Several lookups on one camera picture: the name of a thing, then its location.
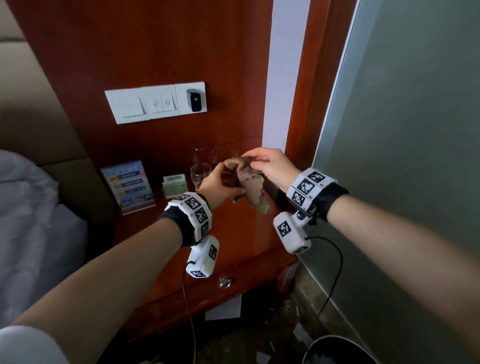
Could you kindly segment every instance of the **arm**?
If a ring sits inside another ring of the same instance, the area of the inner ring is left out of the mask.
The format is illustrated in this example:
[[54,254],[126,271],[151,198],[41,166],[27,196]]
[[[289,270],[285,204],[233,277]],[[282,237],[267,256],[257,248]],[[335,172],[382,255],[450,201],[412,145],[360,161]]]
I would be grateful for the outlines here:
[[[300,173],[279,149],[257,148],[245,155],[284,192]],[[349,195],[332,204],[327,220],[480,358],[477,259],[433,230]]]
[[[245,193],[222,186],[223,166],[199,190],[212,210]],[[95,363],[181,243],[175,222],[157,221],[73,273],[13,324],[49,334],[71,363]]]

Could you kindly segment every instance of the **cable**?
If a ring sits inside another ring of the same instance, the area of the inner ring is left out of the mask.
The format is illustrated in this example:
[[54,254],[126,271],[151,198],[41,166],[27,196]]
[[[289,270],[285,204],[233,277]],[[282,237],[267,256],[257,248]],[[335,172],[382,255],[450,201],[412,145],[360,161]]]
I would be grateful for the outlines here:
[[338,248],[338,246],[335,245],[335,243],[327,238],[324,238],[323,236],[307,236],[305,238],[305,240],[310,240],[310,239],[323,239],[323,240],[326,240],[328,241],[329,243],[331,243],[335,249],[338,250],[338,253],[340,254],[340,268],[338,269],[338,273],[336,274],[336,277],[335,277],[335,280],[333,281],[333,286],[332,286],[332,289],[330,290],[330,294],[328,295],[327,297],[327,300],[325,301],[325,303],[323,304],[322,308],[320,309],[319,313],[318,313],[318,316],[320,316],[325,308],[325,306],[327,306],[327,303],[328,301],[330,300],[330,298],[332,297],[332,294],[333,294],[333,290],[335,289],[335,286],[336,286],[336,282],[338,281],[338,277],[340,277],[340,273],[342,271],[342,267],[343,267],[343,254],[341,252],[341,250]]
[[195,262],[190,261],[187,263],[185,266],[185,269],[183,270],[182,276],[181,276],[181,285],[183,289],[183,296],[185,297],[185,303],[187,304],[187,311],[188,311],[188,316],[190,317],[190,323],[192,324],[192,334],[193,334],[193,364],[195,364],[196,356],[197,356],[197,340],[195,338],[195,329],[193,328],[193,320],[192,320],[192,314],[190,313],[190,306],[188,304],[188,299],[187,299],[187,293],[185,292],[185,270],[188,267],[188,264],[195,264]]

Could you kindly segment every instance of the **brown cloth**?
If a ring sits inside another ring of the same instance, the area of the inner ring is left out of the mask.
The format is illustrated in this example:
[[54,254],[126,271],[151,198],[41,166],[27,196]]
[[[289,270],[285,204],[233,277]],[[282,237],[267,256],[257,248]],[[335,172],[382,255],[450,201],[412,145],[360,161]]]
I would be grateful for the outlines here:
[[258,211],[266,214],[270,204],[268,203],[264,190],[265,176],[261,171],[254,170],[250,167],[250,162],[250,157],[234,157],[224,162],[227,169],[233,172],[227,186],[243,187],[247,190],[246,194],[234,197],[234,202],[245,197]]

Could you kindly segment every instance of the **black trash can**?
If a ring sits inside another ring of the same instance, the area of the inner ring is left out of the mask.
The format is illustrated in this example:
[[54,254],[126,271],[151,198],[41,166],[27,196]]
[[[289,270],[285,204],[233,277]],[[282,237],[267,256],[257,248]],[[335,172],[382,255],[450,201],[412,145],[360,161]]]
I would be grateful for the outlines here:
[[377,364],[364,349],[341,336],[327,335],[315,340],[302,364]]

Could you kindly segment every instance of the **wooden door frame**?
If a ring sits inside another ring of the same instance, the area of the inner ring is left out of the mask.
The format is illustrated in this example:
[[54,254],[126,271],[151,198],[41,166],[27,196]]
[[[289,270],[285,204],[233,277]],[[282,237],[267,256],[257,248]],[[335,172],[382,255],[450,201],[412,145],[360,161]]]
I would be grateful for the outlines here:
[[357,0],[311,0],[285,154],[312,166]]

